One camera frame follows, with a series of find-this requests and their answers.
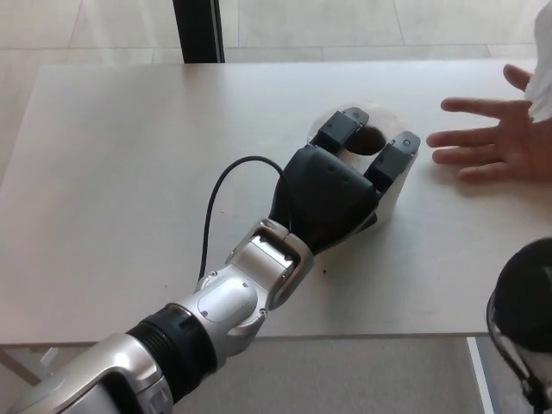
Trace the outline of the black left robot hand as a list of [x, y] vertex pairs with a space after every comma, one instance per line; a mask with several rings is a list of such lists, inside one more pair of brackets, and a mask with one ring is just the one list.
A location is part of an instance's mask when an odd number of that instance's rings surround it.
[[311, 133], [285, 166], [268, 217], [320, 254], [391, 216], [421, 140], [371, 103], [335, 110]]

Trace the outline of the bare person hand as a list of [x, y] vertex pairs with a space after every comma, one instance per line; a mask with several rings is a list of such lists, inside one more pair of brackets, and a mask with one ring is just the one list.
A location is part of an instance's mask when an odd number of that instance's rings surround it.
[[531, 101], [447, 97], [441, 109], [484, 116], [498, 121], [492, 127], [437, 131], [426, 143], [432, 160], [458, 169], [459, 180], [478, 184], [508, 179], [551, 180], [551, 121], [530, 116]]

